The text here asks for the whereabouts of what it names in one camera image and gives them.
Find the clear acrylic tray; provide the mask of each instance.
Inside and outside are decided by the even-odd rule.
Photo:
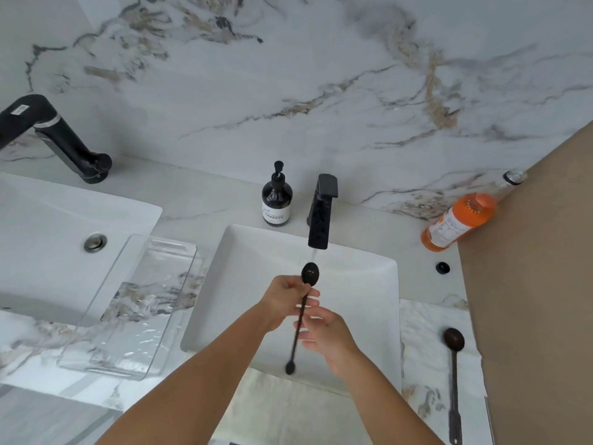
[[[175,329],[171,315],[190,268],[197,273],[202,262],[193,244],[130,236],[57,365],[133,380],[158,374],[159,345],[173,341],[176,331],[163,342],[167,326]]]

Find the marble backsplash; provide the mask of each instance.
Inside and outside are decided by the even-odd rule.
[[[593,118],[593,0],[93,3],[0,10],[0,104],[42,93],[93,150],[258,183],[282,159],[297,191],[330,172],[433,218]]]

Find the hand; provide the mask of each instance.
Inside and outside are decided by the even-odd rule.
[[[312,289],[310,284],[303,284],[300,276],[277,276],[272,279],[270,287],[258,303],[267,311],[269,330],[274,331],[278,328],[287,316],[298,315],[300,309],[297,304],[300,304],[307,294],[307,306],[319,306],[319,300],[311,298],[319,297],[319,291]]]
[[[324,307],[315,306],[305,309],[302,321],[307,328],[298,334],[302,346],[322,354],[330,370],[341,377],[340,369],[347,365],[347,360],[362,353],[342,316]]]

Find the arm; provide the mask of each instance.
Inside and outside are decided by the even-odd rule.
[[[97,442],[107,444],[207,444],[267,332],[309,294],[319,291],[300,276],[277,276],[262,300],[201,352],[127,410]]]
[[[359,350],[342,317],[319,306],[310,307],[303,323],[307,328],[299,333],[303,346],[321,353],[332,372],[344,380],[374,445],[442,445]]]

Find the forearm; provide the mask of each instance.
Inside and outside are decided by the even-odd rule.
[[[262,310],[245,312],[126,411],[98,444],[207,444],[269,330]]]
[[[362,352],[340,373],[374,445],[442,445],[382,372]]]

